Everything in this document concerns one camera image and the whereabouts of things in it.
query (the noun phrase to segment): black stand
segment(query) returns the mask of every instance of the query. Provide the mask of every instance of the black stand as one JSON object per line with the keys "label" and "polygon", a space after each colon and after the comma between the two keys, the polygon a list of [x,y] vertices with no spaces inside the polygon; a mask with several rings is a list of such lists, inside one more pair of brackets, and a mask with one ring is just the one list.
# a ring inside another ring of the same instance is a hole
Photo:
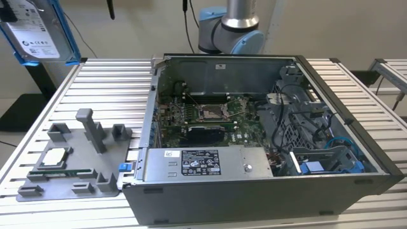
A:
{"label": "black stand", "polygon": [[351,73],[357,76],[357,78],[367,87],[375,84],[381,76],[377,71],[351,71]]}
{"label": "black stand", "polygon": [[27,132],[56,92],[56,87],[44,65],[40,63],[38,66],[26,66],[26,68],[40,88],[42,94],[20,95],[0,118],[0,131]]}

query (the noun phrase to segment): floor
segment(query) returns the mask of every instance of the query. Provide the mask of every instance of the floor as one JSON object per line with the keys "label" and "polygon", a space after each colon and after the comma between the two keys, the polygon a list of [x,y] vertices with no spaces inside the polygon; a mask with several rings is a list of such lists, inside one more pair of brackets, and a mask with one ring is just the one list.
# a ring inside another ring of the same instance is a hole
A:
{"label": "floor", "polygon": [[[4,114],[16,99],[0,99],[0,116]],[[0,141],[18,145],[26,133],[11,133],[0,131]],[[8,157],[14,153],[15,147],[0,143],[0,168],[3,167]]]}

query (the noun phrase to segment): blue cable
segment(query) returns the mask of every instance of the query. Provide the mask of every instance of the blue cable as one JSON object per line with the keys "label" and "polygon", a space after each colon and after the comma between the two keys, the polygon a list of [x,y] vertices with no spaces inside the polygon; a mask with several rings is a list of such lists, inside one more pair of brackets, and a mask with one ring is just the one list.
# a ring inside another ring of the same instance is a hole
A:
{"label": "blue cable", "polygon": [[357,152],[357,155],[355,155],[355,156],[357,156],[357,158],[358,158],[358,157],[359,157],[359,150],[358,150],[358,148],[357,148],[357,145],[355,145],[354,142],[353,142],[349,138],[346,138],[346,137],[334,137],[334,138],[326,143],[325,149],[329,149],[331,143],[333,143],[335,140],[343,140],[343,141],[347,141],[347,142],[351,144],[351,146],[354,147],[355,152]]}

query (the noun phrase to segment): barcode sticker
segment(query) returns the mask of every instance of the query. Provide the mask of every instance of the barcode sticker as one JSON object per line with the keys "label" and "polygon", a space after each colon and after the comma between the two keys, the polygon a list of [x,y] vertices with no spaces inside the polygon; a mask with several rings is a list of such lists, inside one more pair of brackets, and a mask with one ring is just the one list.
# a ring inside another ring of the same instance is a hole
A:
{"label": "barcode sticker", "polygon": [[176,150],[166,150],[164,157],[179,157],[180,151]]}

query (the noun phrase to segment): hard drive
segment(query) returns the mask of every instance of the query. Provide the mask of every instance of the hard drive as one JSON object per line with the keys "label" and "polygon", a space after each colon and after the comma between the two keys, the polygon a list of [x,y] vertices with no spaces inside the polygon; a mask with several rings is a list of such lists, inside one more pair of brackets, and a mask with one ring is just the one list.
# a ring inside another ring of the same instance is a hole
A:
{"label": "hard drive", "polygon": [[2,0],[0,28],[23,65],[79,64],[80,52],[58,0]]}

